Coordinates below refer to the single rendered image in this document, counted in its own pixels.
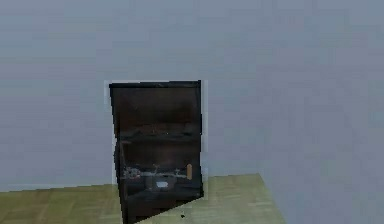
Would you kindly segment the dark wooden open shelf cabinet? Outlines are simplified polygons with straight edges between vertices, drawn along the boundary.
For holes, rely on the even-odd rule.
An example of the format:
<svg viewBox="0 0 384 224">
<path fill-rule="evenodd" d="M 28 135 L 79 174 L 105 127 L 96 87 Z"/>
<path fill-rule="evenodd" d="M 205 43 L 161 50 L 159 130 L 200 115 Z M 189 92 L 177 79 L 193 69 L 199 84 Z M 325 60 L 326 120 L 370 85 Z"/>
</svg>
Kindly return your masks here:
<svg viewBox="0 0 384 224">
<path fill-rule="evenodd" d="M 109 91 L 123 224 L 203 197 L 202 83 L 111 83 Z M 186 176 L 188 164 L 192 180 Z"/>
</svg>

